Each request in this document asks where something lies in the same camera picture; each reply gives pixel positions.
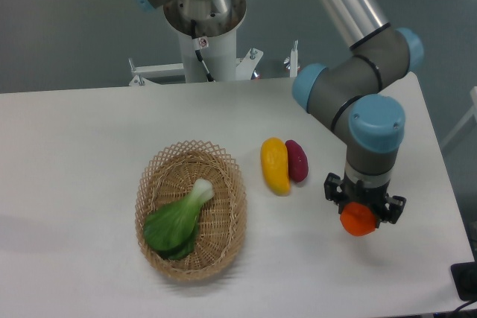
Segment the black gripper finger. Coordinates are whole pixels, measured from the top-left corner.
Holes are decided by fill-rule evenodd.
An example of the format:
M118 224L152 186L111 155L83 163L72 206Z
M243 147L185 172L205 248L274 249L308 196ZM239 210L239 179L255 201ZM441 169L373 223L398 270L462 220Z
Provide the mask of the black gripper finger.
M378 229L382 223L395 224L403 213L404 208L404 197L386 194L373 205L376 216L376 228Z
M323 184L325 198L329 202L333 202L338 207L338 213L341 214L344 208L345 193L342 191L343 181L334 174L328 173Z

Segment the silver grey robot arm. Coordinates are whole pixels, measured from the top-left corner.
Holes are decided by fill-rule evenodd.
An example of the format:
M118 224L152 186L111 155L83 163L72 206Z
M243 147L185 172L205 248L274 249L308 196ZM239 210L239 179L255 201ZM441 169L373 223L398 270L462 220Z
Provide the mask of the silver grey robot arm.
M237 80L236 45L218 40L234 34L245 0L136 0L143 10L162 8L181 41L186 81ZM423 60L423 44L407 28L391 26L375 0L321 0L351 51L330 69L305 67L294 78L295 101L347 146L343 176L329 174L326 199L338 207L342 226L355 236L381 223L396 223L403 197L387 189L404 136L403 108L381 92Z

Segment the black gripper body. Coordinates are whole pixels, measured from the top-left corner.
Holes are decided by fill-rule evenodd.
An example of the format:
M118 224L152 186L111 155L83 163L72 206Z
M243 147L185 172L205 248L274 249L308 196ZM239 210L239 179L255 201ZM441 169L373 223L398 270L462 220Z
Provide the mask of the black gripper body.
M344 200L339 203L339 214L349 203L358 203L368 207L374 215L385 215L388 211L386 206L388 186L389 182L386 182L379 187L367 188L361 180L353 182L347 175L344 175L344 180L340 185Z

